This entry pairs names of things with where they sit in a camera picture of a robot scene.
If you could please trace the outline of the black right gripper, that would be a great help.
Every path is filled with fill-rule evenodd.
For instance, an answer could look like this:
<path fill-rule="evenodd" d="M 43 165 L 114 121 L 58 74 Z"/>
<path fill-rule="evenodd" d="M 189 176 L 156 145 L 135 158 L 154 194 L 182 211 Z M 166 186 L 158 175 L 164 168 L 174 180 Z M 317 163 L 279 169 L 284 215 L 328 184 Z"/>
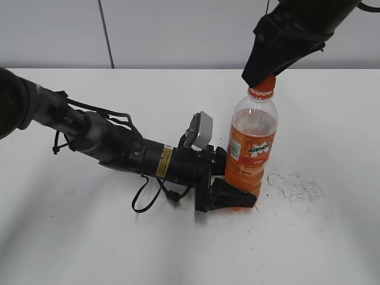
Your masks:
<path fill-rule="evenodd" d="M 250 87 L 278 76 L 302 58 L 323 51 L 359 1 L 279 1 L 254 29 L 254 45 L 242 79 Z"/>

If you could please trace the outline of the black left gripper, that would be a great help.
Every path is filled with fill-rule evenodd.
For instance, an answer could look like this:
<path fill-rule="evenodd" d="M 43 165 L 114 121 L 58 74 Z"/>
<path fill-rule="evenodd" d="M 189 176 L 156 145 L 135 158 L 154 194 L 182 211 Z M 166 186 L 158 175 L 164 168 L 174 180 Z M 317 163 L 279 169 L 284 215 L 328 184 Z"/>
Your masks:
<path fill-rule="evenodd" d="M 215 178 L 210 186 L 212 176 L 224 176 L 227 152 L 222 147 L 208 145 L 201 151 L 192 148 L 174 149 L 170 161 L 170 181 L 186 187 L 183 193 L 170 191 L 170 200 L 178 202 L 190 189 L 195 189 L 195 210 L 207 212 L 222 208 L 252 208 L 257 197 L 229 184 L 221 178 Z"/>

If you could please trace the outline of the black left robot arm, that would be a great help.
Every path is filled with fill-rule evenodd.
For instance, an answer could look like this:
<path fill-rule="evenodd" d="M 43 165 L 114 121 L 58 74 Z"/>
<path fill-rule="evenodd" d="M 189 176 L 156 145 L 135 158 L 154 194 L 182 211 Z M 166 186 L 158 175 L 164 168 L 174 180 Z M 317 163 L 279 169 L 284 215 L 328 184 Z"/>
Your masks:
<path fill-rule="evenodd" d="M 210 144 L 213 120 L 196 113 L 176 147 L 144 138 L 127 113 L 71 100 L 64 91 L 51 91 L 7 69 L 1 69 L 1 137 L 30 122 L 63 135 L 65 146 L 96 159 L 100 165 L 155 178 L 171 202 L 186 196 L 166 182 L 195 190 L 195 209 L 251 208 L 257 198 L 223 179 L 227 153 Z"/>

